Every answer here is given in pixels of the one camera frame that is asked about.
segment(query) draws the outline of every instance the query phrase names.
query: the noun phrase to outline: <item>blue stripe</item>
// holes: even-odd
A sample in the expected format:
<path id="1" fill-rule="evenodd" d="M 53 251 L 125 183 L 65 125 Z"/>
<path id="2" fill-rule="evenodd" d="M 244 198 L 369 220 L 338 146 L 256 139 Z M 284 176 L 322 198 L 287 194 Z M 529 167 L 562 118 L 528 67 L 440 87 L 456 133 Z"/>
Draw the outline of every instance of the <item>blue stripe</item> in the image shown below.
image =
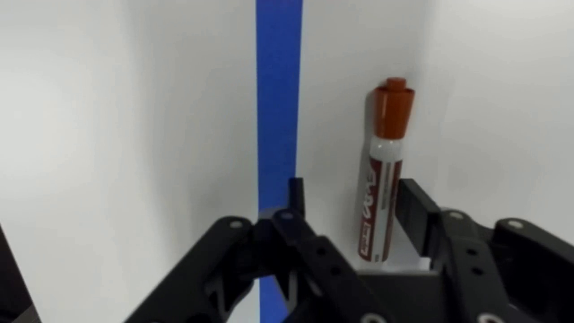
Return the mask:
<path id="1" fill-rule="evenodd" d="M 295 176 L 302 0 L 256 0 L 259 209 L 287 205 Z M 275 280 L 260 280 L 261 323 L 287 316 Z"/>

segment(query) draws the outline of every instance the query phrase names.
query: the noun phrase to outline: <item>red marker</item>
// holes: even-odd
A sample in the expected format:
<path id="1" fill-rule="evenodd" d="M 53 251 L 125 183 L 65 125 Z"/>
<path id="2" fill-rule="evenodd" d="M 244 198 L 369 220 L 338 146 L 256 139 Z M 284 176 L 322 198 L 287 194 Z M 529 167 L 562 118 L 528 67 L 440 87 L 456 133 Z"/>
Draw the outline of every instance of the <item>red marker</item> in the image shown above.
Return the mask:
<path id="1" fill-rule="evenodd" d="M 359 256 L 381 264 L 389 257 L 397 184 L 414 91 L 404 78 L 375 89 L 375 133 L 371 139 L 359 235 Z"/>

